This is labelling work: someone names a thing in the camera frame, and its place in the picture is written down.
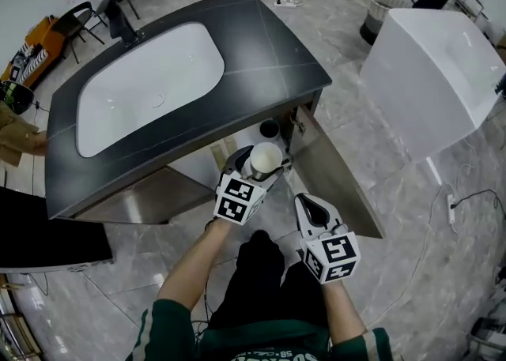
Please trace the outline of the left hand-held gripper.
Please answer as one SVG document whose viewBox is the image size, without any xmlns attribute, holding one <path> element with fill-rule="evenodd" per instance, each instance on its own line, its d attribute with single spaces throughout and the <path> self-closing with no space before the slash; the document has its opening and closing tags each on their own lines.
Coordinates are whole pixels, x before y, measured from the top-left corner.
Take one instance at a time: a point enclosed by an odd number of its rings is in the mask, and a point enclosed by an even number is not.
<svg viewBox="0 0 506 361">
<path fill-rule="evenodd" d="M 292 168 L 293 156 L 283 159 L 264 180 L 264 188 L 242 178 L 242 170 L 251 155 L 252 145 L 234 152 L 225 162 L 217 185 L 213 214 L 234 224 L 245 225 L 258 211 L 272 186 Z"/>
</svg>

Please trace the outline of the white cup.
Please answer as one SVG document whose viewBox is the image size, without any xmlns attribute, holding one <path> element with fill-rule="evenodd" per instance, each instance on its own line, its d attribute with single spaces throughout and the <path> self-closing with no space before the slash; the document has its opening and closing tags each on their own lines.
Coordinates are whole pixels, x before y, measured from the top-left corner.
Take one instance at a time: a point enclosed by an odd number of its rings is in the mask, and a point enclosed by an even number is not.
<svg viewBox="0 0 506 361">
<path fill-rule="evenodd" d="M 283 153 L 271 142 L 262 142 L 254 146 L 250 154 L 252 178 L 264 181 L 270 177 L 283 161 Z"/>
</svg>

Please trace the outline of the dark teal cup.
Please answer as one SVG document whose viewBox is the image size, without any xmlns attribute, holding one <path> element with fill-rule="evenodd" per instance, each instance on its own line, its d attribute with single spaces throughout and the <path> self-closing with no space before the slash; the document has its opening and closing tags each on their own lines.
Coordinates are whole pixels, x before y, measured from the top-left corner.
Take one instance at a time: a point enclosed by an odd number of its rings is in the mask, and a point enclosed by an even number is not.
<svg viewBox="0 0 506 361">
<path fill-rule="evenodd" d="M 275 141 L 280 137 L 280 125 L 273 118 L 267 119 L 260 124 L 259 132 L 265 139 Z"/>
</svg>

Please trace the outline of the person's left forearm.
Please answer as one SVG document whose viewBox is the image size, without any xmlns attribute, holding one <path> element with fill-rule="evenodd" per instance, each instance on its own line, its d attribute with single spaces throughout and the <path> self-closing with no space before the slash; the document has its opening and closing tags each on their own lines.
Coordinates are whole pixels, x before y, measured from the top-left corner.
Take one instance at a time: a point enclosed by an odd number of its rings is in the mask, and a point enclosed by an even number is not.
<svg viewBox="0 0 506 361">
<path fill-rule="evenodd" d="M 192 311 L 205 290 L 210 271 L 232 223 L 212 220 L 191 248 L 177 261 L 162 284 L 157 299 L 171 300 Z"/>
</svg>

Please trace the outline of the white sink basin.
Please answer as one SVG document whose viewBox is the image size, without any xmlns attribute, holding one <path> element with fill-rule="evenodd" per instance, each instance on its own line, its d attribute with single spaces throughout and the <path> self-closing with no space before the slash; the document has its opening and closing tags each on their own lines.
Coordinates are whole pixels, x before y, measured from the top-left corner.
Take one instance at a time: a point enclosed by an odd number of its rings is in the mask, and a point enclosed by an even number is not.
<svg viewBox="0 0 506 361">
<path fill-rule="evenodd" d="M 81 90 L 77 150 L 98 153 L 160 117 L 208 94 L 225 62 L 204 24 L 163 32 L 108 64 Z"/>
</svg>

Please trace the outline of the black faucet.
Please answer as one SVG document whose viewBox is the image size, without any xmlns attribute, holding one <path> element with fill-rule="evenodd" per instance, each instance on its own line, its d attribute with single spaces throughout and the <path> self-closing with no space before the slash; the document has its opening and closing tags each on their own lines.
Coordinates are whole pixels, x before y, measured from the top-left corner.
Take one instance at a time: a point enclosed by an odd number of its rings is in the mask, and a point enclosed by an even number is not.
<svg viewBox="0 0 506 361">
<path fill-rule="evenodd" d="M 109 32 L 112 39 L 121 39 L 128 47 L 140 40 L 140 33 L 134 30 L 116 0 L 103 0 L 102 7 L 103 14 L 109 21 Z"/>
</svg>

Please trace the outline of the light wooden plank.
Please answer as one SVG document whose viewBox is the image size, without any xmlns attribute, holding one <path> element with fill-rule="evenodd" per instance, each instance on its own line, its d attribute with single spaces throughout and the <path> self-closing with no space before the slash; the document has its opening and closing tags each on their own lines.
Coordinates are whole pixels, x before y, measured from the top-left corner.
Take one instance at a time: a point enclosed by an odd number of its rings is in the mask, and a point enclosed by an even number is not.
<svg viewBox="0 0 506 361">
<path fill-rule="evenodd" d="M 210 151 L 219 171 L 225 168 L 226 160 L 238 150 L 234 137 L 226 137 L 210 146 Z"/>
</svg>

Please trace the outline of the open grey cabinet door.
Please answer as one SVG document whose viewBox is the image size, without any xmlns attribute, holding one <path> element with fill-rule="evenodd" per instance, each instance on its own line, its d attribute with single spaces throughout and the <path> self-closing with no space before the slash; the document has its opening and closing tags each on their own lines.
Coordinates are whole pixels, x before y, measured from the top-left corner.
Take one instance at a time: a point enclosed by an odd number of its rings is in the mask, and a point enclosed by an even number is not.
<svg viewBox="0 0 506 361">
<path fill-rule="evenodd" d="M 298 107 L 289 146 L 306 190 L 332 204 L 357 235 L 382 239 L 380 221 L 348 165 L 310 111 Z"/>
</svg>

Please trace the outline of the person's black trousers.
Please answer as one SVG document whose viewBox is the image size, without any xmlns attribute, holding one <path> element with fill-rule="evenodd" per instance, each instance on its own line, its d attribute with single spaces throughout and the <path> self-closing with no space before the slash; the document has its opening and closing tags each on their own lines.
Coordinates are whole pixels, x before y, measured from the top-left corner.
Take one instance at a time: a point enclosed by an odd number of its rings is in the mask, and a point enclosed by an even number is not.
<svg viewBox="0 0 506 361">
<path fill-rule="evenodd" d="M 306 265 L 299 261 L 286 268 L 278 244 L 266 231 L 257 230 L 240 246 L 236 271 L 210 328 L 275 320 L 328 326 L 322 288 Z"/>
</svg>

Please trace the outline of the closed grey cabinet door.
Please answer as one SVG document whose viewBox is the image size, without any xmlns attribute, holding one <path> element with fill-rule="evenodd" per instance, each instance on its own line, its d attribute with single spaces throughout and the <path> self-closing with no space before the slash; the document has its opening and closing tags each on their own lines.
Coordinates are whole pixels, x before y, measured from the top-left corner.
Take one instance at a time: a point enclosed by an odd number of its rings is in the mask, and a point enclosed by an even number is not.
<svg viewBox="0 0 506 361">
<path fill-rule="evenodd" d="M 113 224 L 166 224 L 214 198 L 214 192 L 164 167 L 79 213 L 78 220 Z"/>
</svg>

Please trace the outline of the black stone vanity top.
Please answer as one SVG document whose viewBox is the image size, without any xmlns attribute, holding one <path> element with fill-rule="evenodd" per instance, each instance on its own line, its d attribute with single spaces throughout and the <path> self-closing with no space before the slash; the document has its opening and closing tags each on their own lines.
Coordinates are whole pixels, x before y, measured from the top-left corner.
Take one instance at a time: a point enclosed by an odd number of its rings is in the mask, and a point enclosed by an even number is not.
<svg viewBox="0 0 506 361">
<path fill-rule="evenodd" d="M 99 53 L 52 96 L 45 194 L 50 218 L 74 218 L 164 165 L 265 118 L 315 107 L 331 84 L 325 69 L 261 0 L 201 0 L 142 28 L 151 41 L 179 24 L 203 24 L 225 62 L 206 96 L 159 118 L 92 158 L 77 151 L 77 101 L 85 82 L 127 53 Z"/>
</svg>

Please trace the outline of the person's green shirt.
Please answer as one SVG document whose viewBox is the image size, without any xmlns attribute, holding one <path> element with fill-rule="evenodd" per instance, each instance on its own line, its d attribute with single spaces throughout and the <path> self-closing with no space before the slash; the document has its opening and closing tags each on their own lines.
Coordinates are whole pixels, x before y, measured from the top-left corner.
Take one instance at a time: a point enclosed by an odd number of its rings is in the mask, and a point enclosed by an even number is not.
<svg viewBox="0 0 506 361">
<path fill-rule="evenodd" d="M 191 312 L 159 299 L 142 315 L 126 361 L 395 361 L 383 328 L 329 345 L 328 330 L 298 320 L 271 320 L 194 336 Z"/>
</svg>

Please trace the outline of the white bathtub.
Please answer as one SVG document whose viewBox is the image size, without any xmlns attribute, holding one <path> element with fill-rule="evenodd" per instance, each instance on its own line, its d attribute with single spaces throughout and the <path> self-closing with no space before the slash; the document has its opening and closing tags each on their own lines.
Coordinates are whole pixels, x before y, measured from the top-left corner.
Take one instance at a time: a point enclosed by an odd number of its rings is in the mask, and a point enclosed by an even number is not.
<svg viewBox="0 0 506 361">
<path fill-rule="evenodd" d="M 463 13 L 390 9 L 361 81 L 419 163 L 481 126 L 505 74 L 506 64 Z"/>
</svg>

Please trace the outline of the pleated white black basket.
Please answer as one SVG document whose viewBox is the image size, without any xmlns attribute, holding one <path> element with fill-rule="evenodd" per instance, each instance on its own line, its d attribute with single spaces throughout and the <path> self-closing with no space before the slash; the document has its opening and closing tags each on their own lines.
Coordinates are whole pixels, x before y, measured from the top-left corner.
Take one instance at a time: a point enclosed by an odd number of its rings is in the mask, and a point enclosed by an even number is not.
<svg viewBox="0 0 506 361">
<path fill-rule="evenodd" d="M 373 45 L 379 35 L 390 9 L 410 8 L 410 0 L 371 0 L 368 5 L 367 15 L 359 33 L 362 39 L 369 45 Z"/>
</svg>

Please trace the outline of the orange sofa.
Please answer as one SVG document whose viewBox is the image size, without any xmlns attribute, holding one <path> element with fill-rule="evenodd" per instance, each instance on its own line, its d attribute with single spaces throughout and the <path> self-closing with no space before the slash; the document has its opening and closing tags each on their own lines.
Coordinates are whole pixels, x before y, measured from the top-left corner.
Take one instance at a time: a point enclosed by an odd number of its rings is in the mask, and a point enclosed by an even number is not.
<svg viewBox="0 0 506 361">
<path fill-rule="evenodd" d="M 50 15 L 28 32 L 17 52 L 24 59 L 17 83 L 36 88 L 61 57 L 65 38 L 53 29 L 58 21 L 58 17 Z"/>
</svg>

